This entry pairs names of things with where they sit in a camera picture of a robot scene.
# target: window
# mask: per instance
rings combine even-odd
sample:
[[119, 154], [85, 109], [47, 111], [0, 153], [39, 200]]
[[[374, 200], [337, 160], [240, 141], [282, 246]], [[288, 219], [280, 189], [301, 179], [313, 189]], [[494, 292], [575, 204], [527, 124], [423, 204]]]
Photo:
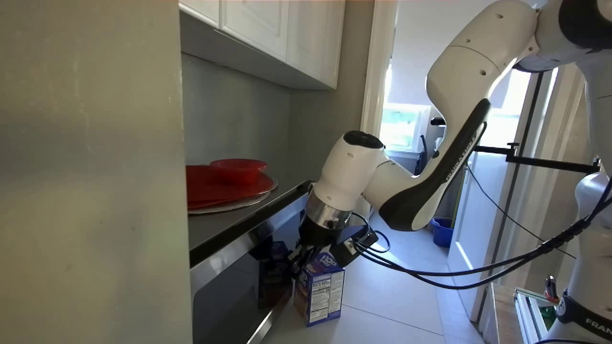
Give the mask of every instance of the window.
[[422, 153], [431, 105], [385, 103], [381, 139], [391, 151]]

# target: backsplash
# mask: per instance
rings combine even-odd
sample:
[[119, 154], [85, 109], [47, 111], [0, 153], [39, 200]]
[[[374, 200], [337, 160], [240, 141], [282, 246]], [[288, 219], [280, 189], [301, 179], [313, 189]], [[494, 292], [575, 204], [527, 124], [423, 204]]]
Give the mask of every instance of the backsplash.
[[253, 156], [286, 177], [291, 91], [276, 84], [182, 55], [186, 162]]

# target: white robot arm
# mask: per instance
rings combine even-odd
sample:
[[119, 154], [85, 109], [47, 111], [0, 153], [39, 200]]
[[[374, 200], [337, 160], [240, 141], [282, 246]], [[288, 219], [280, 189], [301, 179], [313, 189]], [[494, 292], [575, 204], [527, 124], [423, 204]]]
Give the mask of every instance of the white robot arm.
[[[379, 210], [395, 229], [425, 227], [450, 179], [473, 151], [488, 112], [488, 95], [511, 68], [548, 70], [576, 63], [588, 84], [592, 141], [605, 170], [612, 170], [612, 0], [550, 0], [531, 7], [521, 0], [500, 0], [479, 13], [446, 47], [429, 72], [427, 91], [448, 122], [446, 139], [414, 175], [385, 156], [379, 137], [364, 132], [345, 133], [330, 153], [322, 177], [314, 183], [301, 227], [301, 244], [328, 246], [355, 210], [360, 197]], [[609, 175], [588, 177], [578, 187], [580, 212], [594, 208]], [[612, 342], [612, 214], [601, 214], [592, 252], [582, 260], [569, 288], [569, 304], [588, 309], [578, 319], [557, 321], [552, 338]]]

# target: red bowl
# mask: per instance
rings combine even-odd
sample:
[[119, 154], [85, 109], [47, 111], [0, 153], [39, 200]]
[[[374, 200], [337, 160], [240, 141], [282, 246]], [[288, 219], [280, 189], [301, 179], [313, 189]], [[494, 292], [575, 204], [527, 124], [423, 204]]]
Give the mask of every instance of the red bowl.
[[213, 160], [211, 166], [219, 172], [219, 179], [226, 183], [253, 183], [265, 170], [265, 160], [255, 158], [223, 158]]

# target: blue object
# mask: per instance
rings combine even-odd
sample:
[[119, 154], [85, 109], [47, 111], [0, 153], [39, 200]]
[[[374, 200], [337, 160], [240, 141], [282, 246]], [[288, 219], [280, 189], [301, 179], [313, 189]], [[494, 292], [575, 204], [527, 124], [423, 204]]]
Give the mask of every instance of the blue object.
[[435, 218], [433, 219], [433, 229], [435, 229], [435, 242], [439, 246], [450, 246], [454, 239], [454, 227], [452, 221], [446, 218]]

